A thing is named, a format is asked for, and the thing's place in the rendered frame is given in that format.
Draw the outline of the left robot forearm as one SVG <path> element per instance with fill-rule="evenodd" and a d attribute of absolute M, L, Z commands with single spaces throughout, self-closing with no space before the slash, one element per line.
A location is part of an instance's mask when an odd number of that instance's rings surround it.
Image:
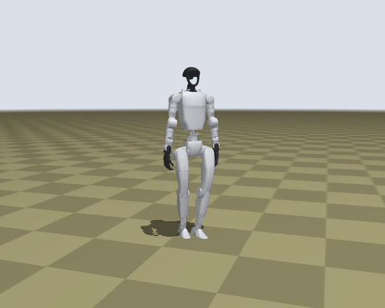
<path fill-rule="evenodd" d="M 210 130 L 210 137 L 211 137 L 211 141 L 212 141 L 212 147 L 214 148 L 215 143 L 219 144 L 219 142 L 218 142 L 219 141 L 218 125 L 211 127 L 209 130 Z"/>

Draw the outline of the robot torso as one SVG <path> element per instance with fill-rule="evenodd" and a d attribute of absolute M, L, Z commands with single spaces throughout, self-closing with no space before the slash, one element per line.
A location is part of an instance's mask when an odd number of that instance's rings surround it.
<path fill-rule="evenodd" d="M 198 140 L 199 133 L 194 131 L 203 129 L 205 124 L 207 98 L 204 92 L 200 92 L 200 89 L 197 92 L 183 90 L 179 93 L 182 93 L 182 98 L 177 104 L 178 119 L 182 130 L 191 131 L 187 135 L 187 140 L 183 141 L 183 146 L 186 146 L 188 156 L 195 157 L 202 154 L 202 141 Z"/>

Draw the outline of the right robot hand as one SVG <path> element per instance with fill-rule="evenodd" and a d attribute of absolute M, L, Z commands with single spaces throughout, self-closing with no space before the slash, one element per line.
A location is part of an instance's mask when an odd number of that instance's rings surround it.
<path fill-rule="evenodd" d="M 172 165 L 172 166 L 174 166 L 173 165 L 173 163 L 171 162 L 171 160 L 170 160 L 170 154 L 171 153 L 171 146 L 167 146 L 167 151 L 165 151 L 164 150 L 164 166 L 166 167 L 166 168 L 168 168 L 169 170 L 174 170 L 174 169 L 172 169 L 171 167 L 170 167 L 170 164 Z M 169 164 L 170 163 L 170 164 Z"/>

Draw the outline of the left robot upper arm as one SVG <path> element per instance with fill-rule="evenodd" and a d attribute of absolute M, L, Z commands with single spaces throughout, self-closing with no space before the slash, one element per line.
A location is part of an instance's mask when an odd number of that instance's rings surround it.
<path fill-rule="evenodd" d="M 217 126 L 218 120 L 214 117 L 214 97 L 210 94 L 205 94 L 207 101 L 206 101 L 206 113 L 207 113 L 207 124 L 210 127 Z"/>

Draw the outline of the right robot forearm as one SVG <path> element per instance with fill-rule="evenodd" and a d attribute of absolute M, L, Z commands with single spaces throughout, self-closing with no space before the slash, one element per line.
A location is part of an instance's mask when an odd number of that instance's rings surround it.
<path fill-rule="evenodd" d="M 175 130 L 173 130 L 172 128 L 169 128 L 169 119 L 168 119 L 167 124 L 166 124 L 166 136 L 165 136 L 165 141 L 164 141 L 164 145 L 163 145 L 163 149 L 165 151 L 167 151 L 167 146 L 171 146 L 171 149 L 172 149 L 173 133 L 174 132 L 175 132 Z"/>

